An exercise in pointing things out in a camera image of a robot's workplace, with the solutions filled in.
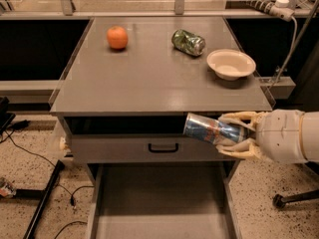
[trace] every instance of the black handle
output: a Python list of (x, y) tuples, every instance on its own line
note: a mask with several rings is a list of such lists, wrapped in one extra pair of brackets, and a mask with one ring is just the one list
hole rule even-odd
[(149, 143), (149, 152), (151, 153), (174, 153), (174, 152), (178, 152), (178, 143), (175, 144), (175, 148), (174, 149), (152, 149), (152, 144)]

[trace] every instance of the white bowl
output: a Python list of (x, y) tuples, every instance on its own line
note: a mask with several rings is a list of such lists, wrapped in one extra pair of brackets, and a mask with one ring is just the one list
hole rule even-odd
[(235, 50), (216, 50), (207, 57), (209, 66), (222, 79), (235, 81), (251, 75), (256, 63), (247, 54)]

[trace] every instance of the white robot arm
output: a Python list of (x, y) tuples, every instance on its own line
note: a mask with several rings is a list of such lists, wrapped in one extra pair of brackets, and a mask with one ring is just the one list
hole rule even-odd
[(255, 136), (246, 141), (246, 147), (242, 147), (243, 142), (232, 147), (218, 145), (219, 152), (280, 163), (319, 162), (319, 113), (297, 110), (260, 114), (244, 112), (226, 114), (219, 120), (244, 125), (242, 118), (251, 120), (246, 127), (254, 130)]

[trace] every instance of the soda can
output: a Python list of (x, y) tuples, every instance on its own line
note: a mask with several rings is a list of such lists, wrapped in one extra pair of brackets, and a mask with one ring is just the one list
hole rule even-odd
[(247, 139), (248, 129), (188, 113), (183, 133), (215, 145), (233, 146)]
[(173, 33), (171, 42), (180, 51), (196, 57), (202, 54), (203, 48), (205, 48), (206, 45), (202, 37), (182, 29), (178, 29)]
[(16, 195), (17, 189), (6, 178), (0, 177), (0, 195), (4, 198), (11, 198)]

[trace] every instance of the drawer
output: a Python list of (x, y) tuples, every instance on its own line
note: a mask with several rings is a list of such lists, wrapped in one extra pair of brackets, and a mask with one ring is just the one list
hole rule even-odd
[(177, 136), (72, 135), (71, 150), (80, 163), (232, 160), (204, 141)]
[(241, 238), (220, 163), (100, 165), (87, 239)]

